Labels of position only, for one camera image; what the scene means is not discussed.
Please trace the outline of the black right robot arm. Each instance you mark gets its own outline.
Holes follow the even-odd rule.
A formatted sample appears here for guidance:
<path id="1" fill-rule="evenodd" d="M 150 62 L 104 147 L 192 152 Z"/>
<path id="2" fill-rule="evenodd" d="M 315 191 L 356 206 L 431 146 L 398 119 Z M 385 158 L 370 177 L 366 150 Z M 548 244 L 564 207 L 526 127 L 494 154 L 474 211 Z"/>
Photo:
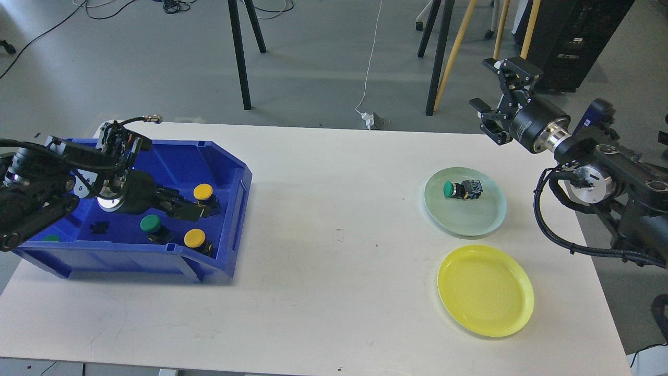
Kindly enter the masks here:
<path id="1" fill-rule="evenodd" d="M 593 100 L 569 131 L 570 116 L 534 92 L 542 78 L 538 67 L 519 56 L 486 58 L 483 65 L 496 74 L 502 95 L 496 109 L 470 100 L 482 131 L 498 145 L 516 140 L 532 154 L 549 151 L 557 162 L 542 172 L 534 189 L 541 232 L 571 254 L 666 269 L 666 168 L 642 162 L 639 153 L 619 143 L 613 105 Z M 541 212 L 546 186 L 563 206 L 597 216 L 612 236 L 610 248 L 579 245 L 551 230 Z"/>

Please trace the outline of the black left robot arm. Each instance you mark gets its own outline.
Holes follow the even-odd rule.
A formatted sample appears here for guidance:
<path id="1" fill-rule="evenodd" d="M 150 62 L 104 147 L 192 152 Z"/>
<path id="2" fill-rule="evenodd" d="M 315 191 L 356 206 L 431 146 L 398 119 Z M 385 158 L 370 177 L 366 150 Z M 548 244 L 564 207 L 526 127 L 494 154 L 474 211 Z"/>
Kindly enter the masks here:
<path id="1" fill-rule="evenodd" d="M 1 140 L 2 251 L 9 252 L 77 209 L 81 199 L 96 199 L 107 212 L 140 215 L 150 208 L 175 219 L 198 221 L 212 214 L 178 190 L 158 185 L 134 167 L 139 152 L 152 149 L 150 138 L 127 128 L 132 122 L 159 124 L 158 115 L 106 122 L 95 147 L 50 136 L 45 145 Z"/>

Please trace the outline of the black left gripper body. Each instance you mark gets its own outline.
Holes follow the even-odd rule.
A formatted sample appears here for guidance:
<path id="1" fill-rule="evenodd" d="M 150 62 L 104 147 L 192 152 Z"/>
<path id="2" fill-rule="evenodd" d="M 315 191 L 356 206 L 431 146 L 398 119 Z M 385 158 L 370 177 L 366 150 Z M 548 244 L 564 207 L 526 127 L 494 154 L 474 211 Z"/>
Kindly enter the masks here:
<path id="1" fill-rule="evenodd" d="M 159 205 L 158 186 L 145 171 L 131 171 L 127 176 L 126 190 L 118 199 L 98 197 L 99 207 L 108 213 L 140 215 Z"/>

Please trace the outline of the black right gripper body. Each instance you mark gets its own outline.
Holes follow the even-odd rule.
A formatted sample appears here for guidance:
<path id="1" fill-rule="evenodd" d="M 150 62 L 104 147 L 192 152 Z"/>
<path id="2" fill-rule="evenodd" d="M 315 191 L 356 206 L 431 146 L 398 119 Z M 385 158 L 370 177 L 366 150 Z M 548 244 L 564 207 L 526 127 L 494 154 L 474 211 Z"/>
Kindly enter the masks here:
<path id="1" fill-rule="evenodd" d="M 511 121 L 509 131 L 520 145 L 531 153 L 545 150 L 555 152 L 570 135 L 567 131 L 571 117 L 542 97 L 523 105 Z"/>

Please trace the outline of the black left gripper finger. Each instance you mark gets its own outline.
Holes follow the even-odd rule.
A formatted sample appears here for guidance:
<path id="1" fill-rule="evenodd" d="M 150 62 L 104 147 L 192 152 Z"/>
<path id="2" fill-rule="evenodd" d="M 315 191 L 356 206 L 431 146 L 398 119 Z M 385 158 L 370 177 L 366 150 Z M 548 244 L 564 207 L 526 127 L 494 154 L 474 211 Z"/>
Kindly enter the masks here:
<path id="1" fill-rule="evenodd" d="M 161 202 L 159 210 L 172 219 L 197 222 L 205 212 L 205 207 L 191 202 Z"/>
<path id="2" fill-rule="evenodd" d="M 156 190 L 156 205 L 189 205 L 194 202 L 186 199 L 179 190 L 167 186 L 158 186 Z"/>

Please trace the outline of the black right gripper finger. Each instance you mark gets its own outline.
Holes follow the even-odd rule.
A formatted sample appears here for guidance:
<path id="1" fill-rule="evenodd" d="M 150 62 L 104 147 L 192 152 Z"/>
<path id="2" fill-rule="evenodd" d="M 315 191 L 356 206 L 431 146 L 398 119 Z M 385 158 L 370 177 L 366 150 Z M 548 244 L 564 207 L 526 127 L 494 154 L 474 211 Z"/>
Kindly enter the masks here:
<path id="1" fill-rule="evenodd" d="M 482 131 L 497 145 L 505 145 L 513 141 L 510 126 L 517 113 L 515 100 L 501 98 L 498 109 L 491 109 L 480 98 L 471 99 L 469 105 L 477 112 Z"/>
<path id="2" fill-rule="evenodd" d="M 534 86 L 543 76 L 539 67 L 520 56 L 504 60 L 486 58 L 482 64 L 498 78 L 502 92 L 498 110 L 519 110 L 532 102 Z"/>

